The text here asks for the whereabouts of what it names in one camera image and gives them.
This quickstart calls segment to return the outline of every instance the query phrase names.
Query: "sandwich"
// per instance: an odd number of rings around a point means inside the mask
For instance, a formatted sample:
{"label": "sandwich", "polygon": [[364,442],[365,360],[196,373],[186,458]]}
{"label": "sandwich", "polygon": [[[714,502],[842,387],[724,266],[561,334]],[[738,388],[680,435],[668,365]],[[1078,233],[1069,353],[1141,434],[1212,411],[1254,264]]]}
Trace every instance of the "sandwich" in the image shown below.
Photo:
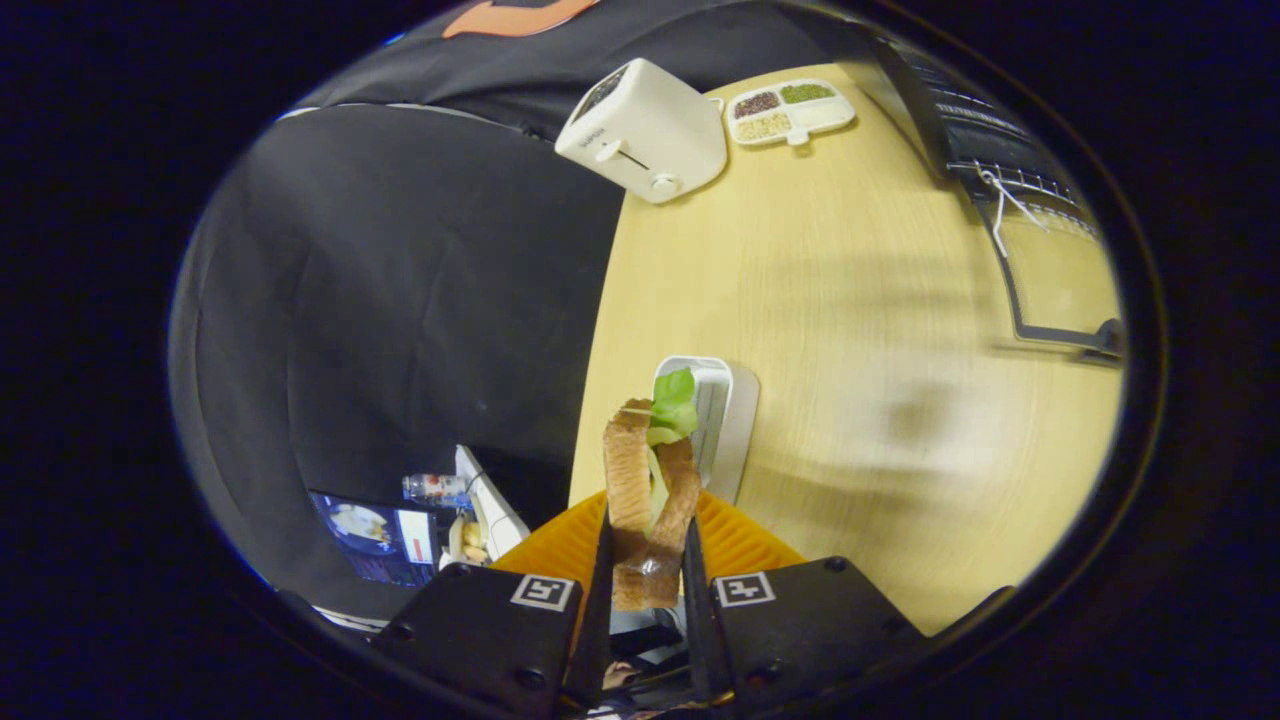
{"label": "sandwich", "polygon": [[613,609],[675,607],[689,521],[701,478],[689,369],[654,382],[653,400],[628,400],[604,429],[604,478],[613,532]]}

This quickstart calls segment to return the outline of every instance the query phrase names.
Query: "black cloth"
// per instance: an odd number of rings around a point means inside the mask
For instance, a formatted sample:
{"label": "black cloth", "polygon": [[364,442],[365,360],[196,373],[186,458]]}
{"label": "black cloth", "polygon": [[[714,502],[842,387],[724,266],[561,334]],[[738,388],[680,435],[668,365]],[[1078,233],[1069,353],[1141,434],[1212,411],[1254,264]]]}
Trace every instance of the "black cloth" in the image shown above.
{"label": "black cloth", "polygon": [[170,318],[209,510],[269,583],[362,618],[413,588],[360,579],[308,491],[394,503],[462,443],[530,528],[566,506],[623,193],[544,138],[636,56],[699,90],[824,61],[763,3],[607,1],[532,37],[440,40],[452,18],[268,128],[209,202]]}

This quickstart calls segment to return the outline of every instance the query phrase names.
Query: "orange object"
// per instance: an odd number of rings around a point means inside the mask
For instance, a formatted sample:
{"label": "orange object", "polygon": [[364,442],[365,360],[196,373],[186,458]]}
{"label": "orange object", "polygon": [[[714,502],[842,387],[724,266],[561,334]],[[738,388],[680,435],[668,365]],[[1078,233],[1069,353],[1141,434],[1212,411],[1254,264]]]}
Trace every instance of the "orange object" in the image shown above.
{"label": "orange object", "polygon": [[[605,495],[602,491],[552,518],[492,565],[494,570],[508,573],[577,580],[582,585],[582,602],[573,628],[575,646],[586,597],[591,592],[591,570],[595,568],[604,506]],[[755,520],[705,491],[698,496],[696,515],[708,580],[805,561]]]}
{"label": "orange object", "polygon": [[596,3],[599,0],[558,0],[544,8],[512,8],[480,3],[449,23],[442,37],[449,38],[463,32],[500,37],[538,35],[573,19]]}

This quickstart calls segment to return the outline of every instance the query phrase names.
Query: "bread slice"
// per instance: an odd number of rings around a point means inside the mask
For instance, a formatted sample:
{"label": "bread slice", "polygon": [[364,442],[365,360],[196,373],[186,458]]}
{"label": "bread slice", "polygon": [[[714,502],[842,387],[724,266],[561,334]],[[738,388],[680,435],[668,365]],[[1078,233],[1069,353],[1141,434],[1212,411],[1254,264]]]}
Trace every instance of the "bread slice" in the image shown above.
{"label": "bread slice", "polygon": [[635,571],[635,578],[614,571],[613,597],[618,610],[620,598],[627,605],[644,602],[639,569],[649,544],[644,532],[652,519],[646,442],[652,406],[649,400],[628,400],[604,428],[604,482],[613,528],[613,561],[620,569]]}
{"label": "bread slice", "polygon": [[680,594],[680,565],[685,553],[689,521],[698,509],[703,489],[694,466],[694,446],[686,437],[680,442],[654,447],[662,475],[671,483],[671,496],[649,533],[648,557],[654,571],[645,579],[645,606],[675,607]]}

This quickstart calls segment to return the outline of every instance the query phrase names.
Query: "orange logo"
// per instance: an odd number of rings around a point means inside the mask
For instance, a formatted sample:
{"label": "orange logo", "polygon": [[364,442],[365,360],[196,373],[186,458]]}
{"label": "orange logo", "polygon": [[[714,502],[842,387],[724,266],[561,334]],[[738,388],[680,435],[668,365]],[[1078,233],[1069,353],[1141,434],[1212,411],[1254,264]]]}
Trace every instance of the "orange logo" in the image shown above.
{"label": "orange logo", "polygon": [[492,1],[480,3],[449,23],[449,27],[444,28],[443,37],[448,38],[463,32],[500,37],[538,35],[567,23],[596,3],[599,0],[557,0],[544,8],[512,8],[497,6]]}

